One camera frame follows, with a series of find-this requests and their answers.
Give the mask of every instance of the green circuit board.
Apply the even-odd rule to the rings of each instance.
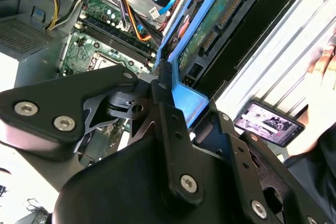
[[[221,24],[224,25],[228,21],[231,14],[238,6],[241,0],[216,0],[202,23],[198,27],[197,31],[189,41],[188,45],[181,53],[178,58],[178,68],[183,70],[183,68],[189,66],[189,61],[192,56],[199,51],[200,47],[209,47],[214,41],[216,34],[212,32],[214,25]]]
[[[119,8],[114,6],[111,2],[107,0],[86,0],[85,5],[82,10],[86,14],[95,20],[98,20],[106,25],[110,25],[118,29],[121,33],[128,35],[129,37],[138,40],[136,34],[132,30],[132,26],[128,16],[126,17],[127,26],[124,27],[121,21],[121,13]],[[146,31],[143,29],[140,31],[142,36],[147,35]],[[144,45],[150,44],[150,48],[156,48],[156,44],[153,40],[148,40],[147,42],[142,42]]]
[[[116,64],[123,65],[132,72],[149,73],[150,68],[121,52],[94,40],[74,29],[65,54],[60,73],[63,76],[95,70]]]

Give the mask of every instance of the blue drive bracket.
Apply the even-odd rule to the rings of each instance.
[[[191,3],[192,0],[187,0],[184,7],[181,9],[176,21],[172,25],[169,33],[162,41],[161,46],[158,49],[157,52],[157,59],[155,66],[159,64],[159,61],[161,59],[162,49],[166,45],[166,43],[171,38],[173,31],[176,26],[179,25],[180,20],[186,11],[187,7]],[[195,119],[199,116],[199,114],[202,112],[202,110],[206,107],[209,100],[208,98],[197,92],[196,90],[193,90],[192,88],[184,85],[180,82],[179,78],[179,67],[177,63],[177,59],[179,55],[181,55],[182,51],[190,41],[190,39],[193,37],[194,33],[198,29],[199,25],[201,24],[203,18],[207,14],[207,12],[210,10],[212,4],[215,2],[215,0],[204,0],[203,4],[201,5],[199,11],[197,12],[196,16],[194,17],[193,21],[189,25],[188,29],[186,30],[184,36],[180,40],[180,42],[177,44],[174,51],[169,56],[168,61],[172,64],[172,91],[173,91],[173,97],[175,106],[182,110],[184,113],[184,117],[187,123],[187,126],[190,127],[191,124],[195,121]]]

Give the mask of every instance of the finger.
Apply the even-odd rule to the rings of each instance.
[[[314,71],[315,64],[316,64],[316,62],[309,67],[309,69],[307,70],[307,73],[305,75],[304,86],[306,87],[307,90],[312,89],[312,83],[313,83],[312,73]]]
[[[330,62],[334,46],[329,45],[322,53],[321,58],[315,63],[315,67],[312,72],[312,81],[314,83],[320,85],[323,79],[323,75],[328,67]]]
[[[333,90],[336,83],[336,57],[332,57],[323,75],[321,87]]]

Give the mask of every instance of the phone screen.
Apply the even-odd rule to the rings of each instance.
[[[305,128],[255,103],[251,103],[240,115],[235,126],[254,132],[263,139],[282,147],[289,144]]]

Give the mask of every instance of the silver screw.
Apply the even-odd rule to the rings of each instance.
[[[256,213],[257,216],[259,216],[261,219],[266,219],[267,217],[267,212],[264,208],[264,206],[257,200],[253,200],[251,202],[251,206],[253,211]]]
[[[222,114],[222,117],[224,118],[225,121],[230,121],[230,118],[226,114]]]
[[[310,216],[308,216],[308,221],[310,224],[317,224],[317,222]]]
[[[132,78],[133,78],[132,75],[131,75],[130,73],[126,73],[126,72],[124,72],[124,76],[125,76],[126,78],[129,78],[129,79],[132,79]]]
[[[38,112],[38,107],[31,102],[19,102],[14,106],[14,111],[19,115],[32,116]]]
[[[54,126],[60,131],[72,131],[75,128],[76,123],[72,118],[66,115],[61,115],[54,120]]]
[[[181,177],[181,185],[191,194],[194,194],[197,191],[197,183],[190,175],[184,174]]]
[[[254,140],[254,141],[258,141],[258,137],[256,135],[250,134],[250,137]]]
[[[167,88],[167,86],[166,86],[164,83],[162,83],[162,82],[159,82],[159,86],[160,86],[161,88],[163,88],[163,89],[166,89],[166,88]]]

